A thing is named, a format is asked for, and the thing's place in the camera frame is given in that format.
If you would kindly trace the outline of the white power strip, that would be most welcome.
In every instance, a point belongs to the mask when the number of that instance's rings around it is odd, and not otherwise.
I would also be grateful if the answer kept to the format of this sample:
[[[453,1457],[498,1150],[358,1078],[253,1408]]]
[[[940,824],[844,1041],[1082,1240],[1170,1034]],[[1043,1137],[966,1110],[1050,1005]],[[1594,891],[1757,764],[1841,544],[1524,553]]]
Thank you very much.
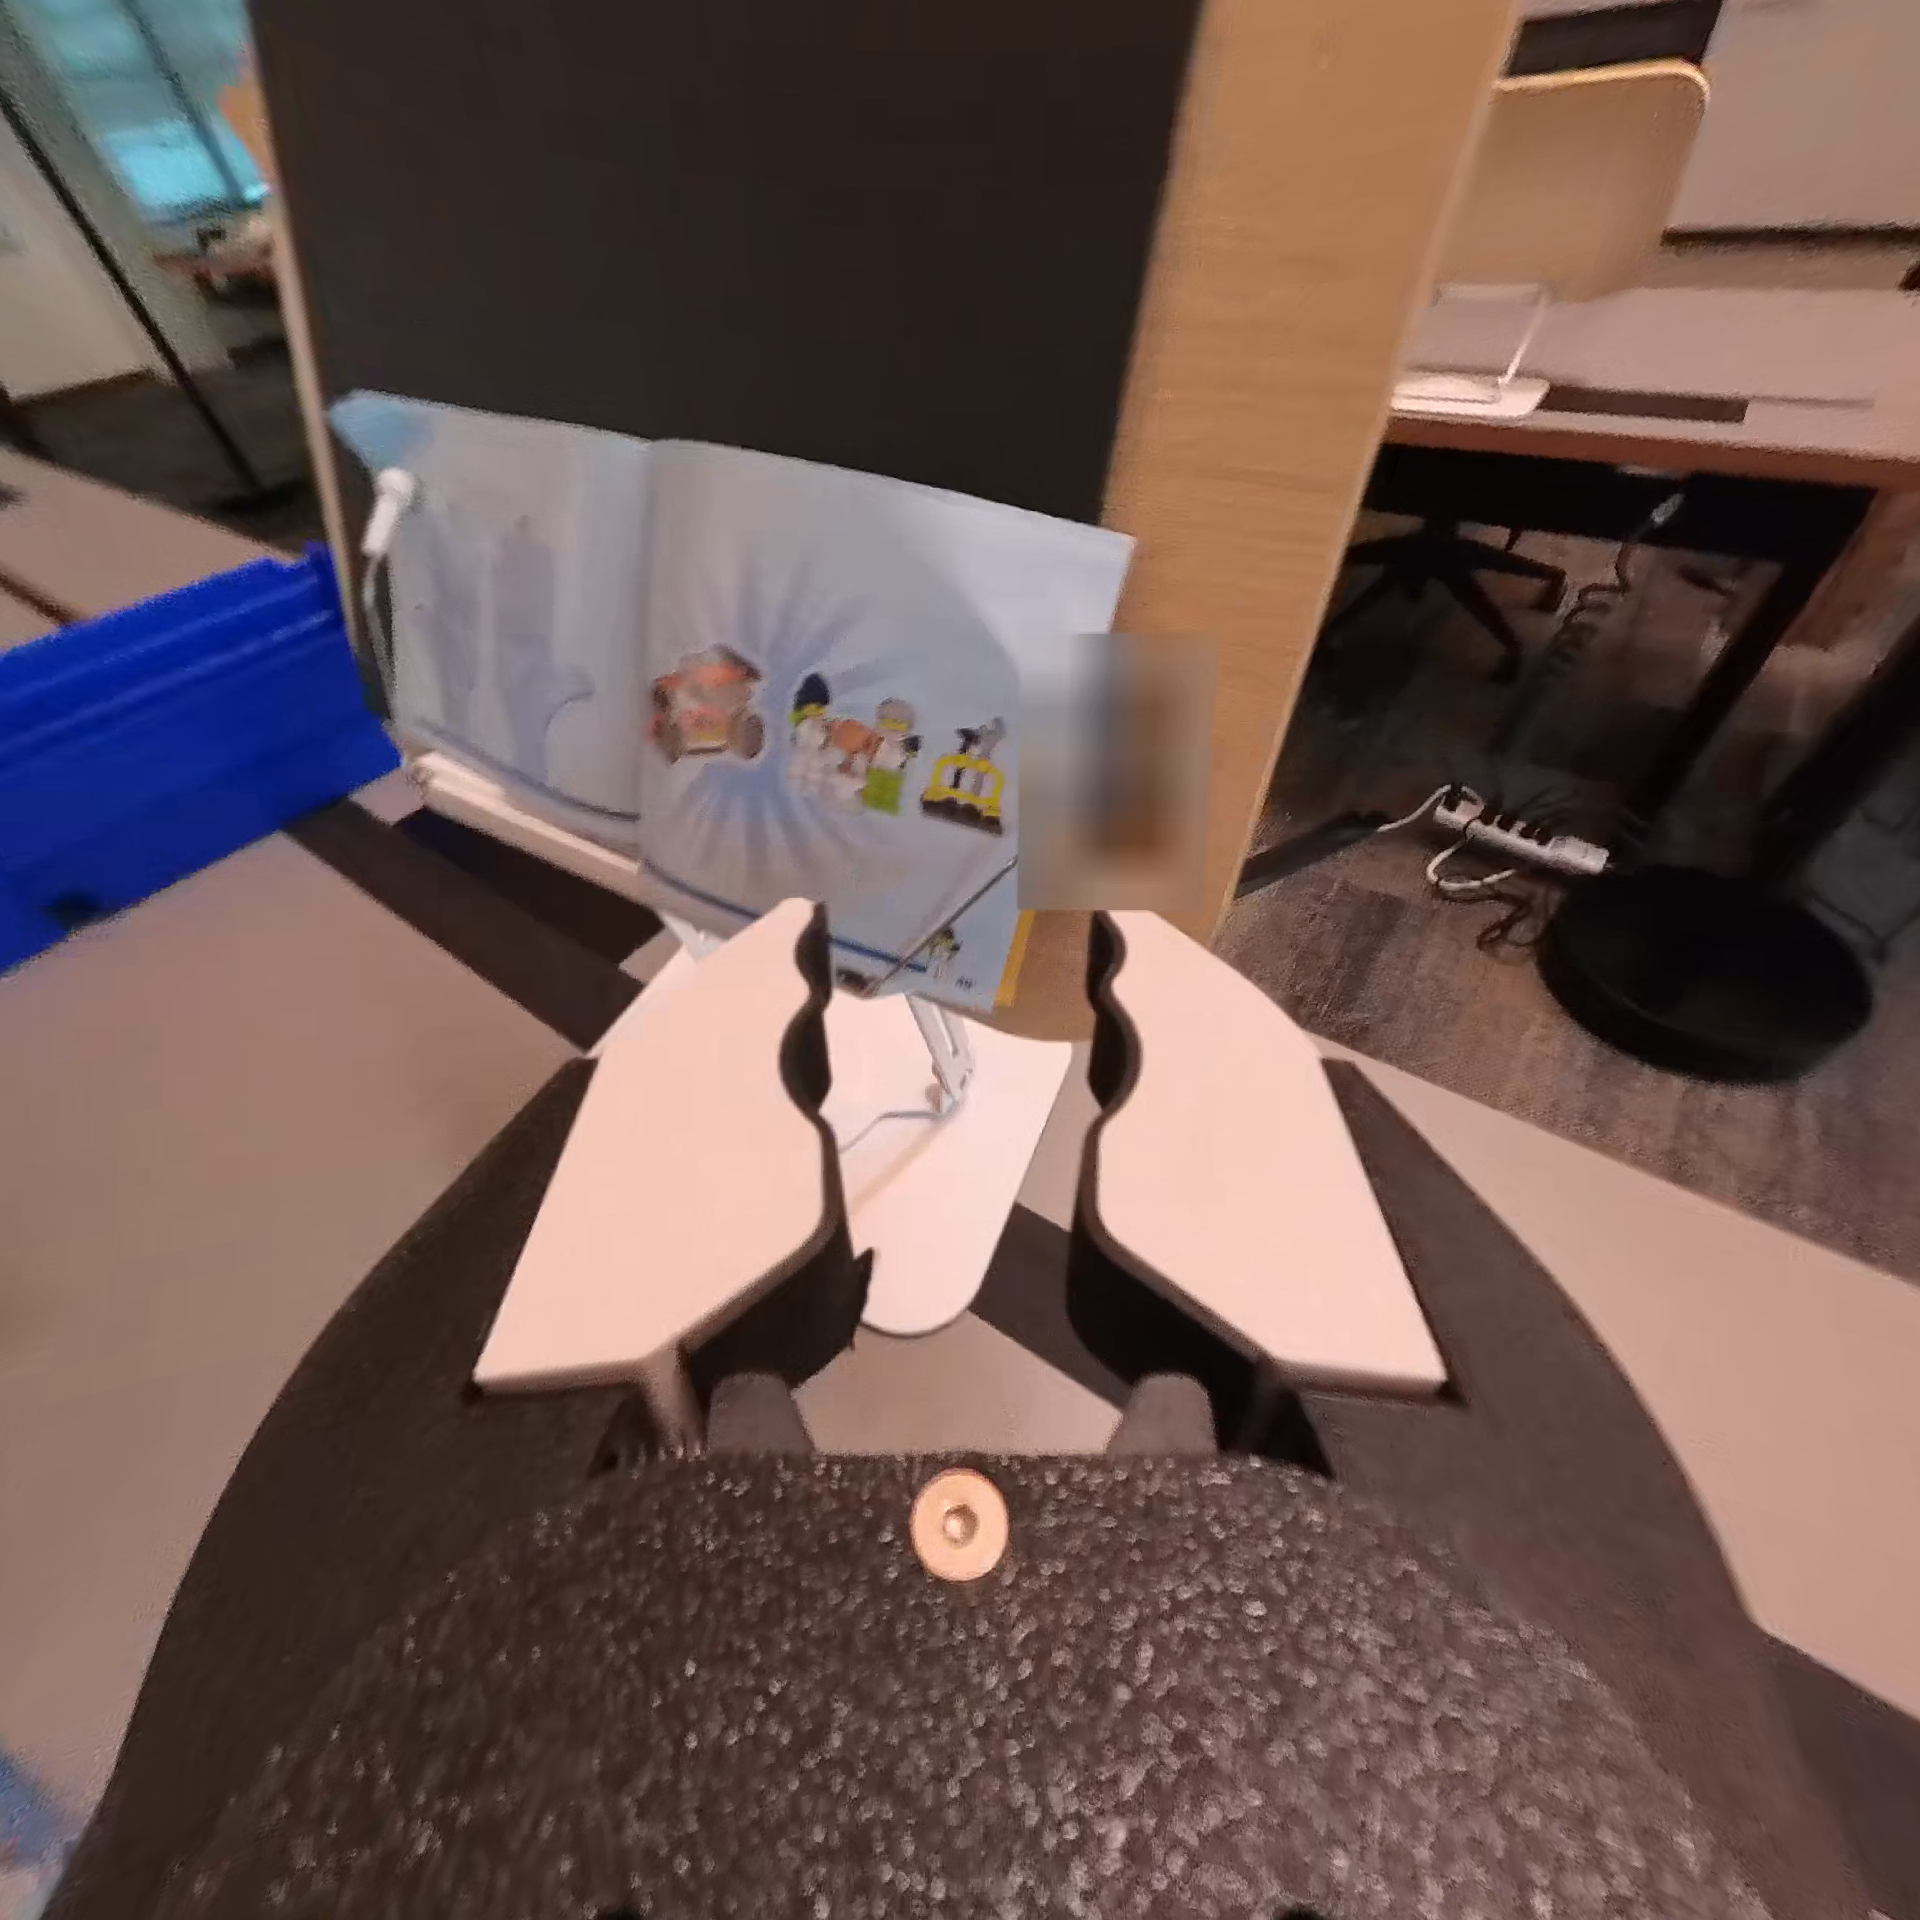
[[[1613,866],[1594,838],[1500,809],[1466,784],[1446,784],[1430,797],[1429,824],[1446,836],[1430,865],[1435,873],[1446,857],[1468,850],[1491,857],[1497,873],[1535,870],[1559,880],[1594,880]]]

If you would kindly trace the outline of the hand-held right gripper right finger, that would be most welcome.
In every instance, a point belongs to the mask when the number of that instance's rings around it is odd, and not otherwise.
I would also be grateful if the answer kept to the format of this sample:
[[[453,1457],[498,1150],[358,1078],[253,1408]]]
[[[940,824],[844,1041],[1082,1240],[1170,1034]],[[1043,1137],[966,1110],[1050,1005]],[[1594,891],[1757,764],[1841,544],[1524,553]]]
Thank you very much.
[[[1087,928],[1095,1036],[1075,1250],[1290,1386],[1449,1386],[1319,1046],[1170,921]]]

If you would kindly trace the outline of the metal stand rod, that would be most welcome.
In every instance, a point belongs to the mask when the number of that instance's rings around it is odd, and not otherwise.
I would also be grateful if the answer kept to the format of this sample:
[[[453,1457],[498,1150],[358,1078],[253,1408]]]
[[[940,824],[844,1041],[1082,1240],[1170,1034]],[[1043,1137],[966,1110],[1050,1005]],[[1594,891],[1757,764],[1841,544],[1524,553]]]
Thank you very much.
[[[906,995],[902,1005],[927,1052],[927,1116],[947,1123],[964,1109],[977,1078],[969,1026],[949,1005],[922,995]]]

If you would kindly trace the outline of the wooden desk black legs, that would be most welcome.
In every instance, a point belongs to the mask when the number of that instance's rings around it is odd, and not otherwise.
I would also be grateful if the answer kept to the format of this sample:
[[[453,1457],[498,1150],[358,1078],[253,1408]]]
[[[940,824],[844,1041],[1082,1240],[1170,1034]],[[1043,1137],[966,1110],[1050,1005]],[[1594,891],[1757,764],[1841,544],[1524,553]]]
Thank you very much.
[[[1916,283],[1636,290],[1595,379],[1521,421],[1391,416],[1363,507],[1773,566],[1633,786],[1652,825],[1788,643],[1841,633],[1838,593],[1885,571],[1916,510]]]

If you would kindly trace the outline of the white stand base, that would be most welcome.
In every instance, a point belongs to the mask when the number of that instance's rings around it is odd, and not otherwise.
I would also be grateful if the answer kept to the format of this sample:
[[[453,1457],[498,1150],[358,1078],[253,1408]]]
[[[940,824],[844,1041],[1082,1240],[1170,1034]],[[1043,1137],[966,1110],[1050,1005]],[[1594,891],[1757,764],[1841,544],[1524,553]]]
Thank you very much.
[[[1529,357],[1550,310],[1543,281],[1442,281],[1413,331],[1391,416],[1503,424],[1535,413],[1551,384]]]
[[[943,1328],[972,1305],[1066,1084],[1067,1044],[964,1022],[977,1078],[964,1109],[934,1123],[927,1052],[902,997],[833,982],[825,1116],[852,1246],[871,1258],[860,1320],[894,1337]]]

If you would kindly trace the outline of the round black floor base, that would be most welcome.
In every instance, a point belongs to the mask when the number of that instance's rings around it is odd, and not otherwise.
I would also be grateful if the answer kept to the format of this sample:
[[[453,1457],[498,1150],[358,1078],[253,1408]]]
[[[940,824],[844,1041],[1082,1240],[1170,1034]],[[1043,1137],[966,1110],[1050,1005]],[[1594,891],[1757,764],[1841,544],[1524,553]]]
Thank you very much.
[[[1876,1010],[1867,964],[1814,913],[1749,878],[1667,865],[1580,882],[1543,928],[1535,969],[1604,1046],[1733,1089],[1811,1075]]]

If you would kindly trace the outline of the blue plastic bin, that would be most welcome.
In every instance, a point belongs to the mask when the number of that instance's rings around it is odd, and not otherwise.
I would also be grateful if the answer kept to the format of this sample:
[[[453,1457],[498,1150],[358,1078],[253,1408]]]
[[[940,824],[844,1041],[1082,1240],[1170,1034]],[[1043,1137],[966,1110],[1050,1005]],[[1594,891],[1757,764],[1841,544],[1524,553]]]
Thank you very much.
[[[2,972],[401,769],[330,550],[2,658]]]

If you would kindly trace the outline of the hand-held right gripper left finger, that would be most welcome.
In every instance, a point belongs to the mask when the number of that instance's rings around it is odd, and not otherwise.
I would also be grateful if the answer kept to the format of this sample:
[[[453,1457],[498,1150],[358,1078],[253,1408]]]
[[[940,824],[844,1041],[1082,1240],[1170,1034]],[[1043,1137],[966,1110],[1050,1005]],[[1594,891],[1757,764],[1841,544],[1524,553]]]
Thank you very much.
[[[476,1389],[635,1387],[686,1445],[724,1379],[802,1386],[851,1346],[830,1000],[811,900],[781,900],[642,989],[593,1054]]]

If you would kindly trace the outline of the lego instruction booklet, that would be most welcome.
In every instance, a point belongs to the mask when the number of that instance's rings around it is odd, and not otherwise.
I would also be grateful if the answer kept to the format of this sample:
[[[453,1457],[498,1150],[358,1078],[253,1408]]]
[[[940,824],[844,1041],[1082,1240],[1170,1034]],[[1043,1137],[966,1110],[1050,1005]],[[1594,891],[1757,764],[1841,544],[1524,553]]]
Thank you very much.
[[[1028,681],[1133,540],[781,456],[353,392],[391,718],[436,797],[726,937],[790,896],[882,995],[1015,995]]]

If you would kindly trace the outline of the black office chair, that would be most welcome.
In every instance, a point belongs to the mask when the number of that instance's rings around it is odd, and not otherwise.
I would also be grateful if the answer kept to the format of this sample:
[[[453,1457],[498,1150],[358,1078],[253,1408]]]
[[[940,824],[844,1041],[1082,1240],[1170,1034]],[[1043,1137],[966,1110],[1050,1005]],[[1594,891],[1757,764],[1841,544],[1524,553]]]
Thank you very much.
[[[1327,612],[1323,637],[1346,630],[1361,614],[1388,596],[1418,601],[1429,585],[1441,588],[1470,622],[1492,640],[1497,662],[1492,681],[1514,685],[1522,672],[1522,645],[1500,603],[1481,585],[1481,574],[1533,588],[1532,605],[1556,612],[1569,598],[1569,577],[1559,566],[1522,556],[1503,544],[1468,537],[1457,518],[1422,518],[1403,534],[1367,537],[1349,547],[1343,569],[1372,569],[1373,577],[1350,601]]]

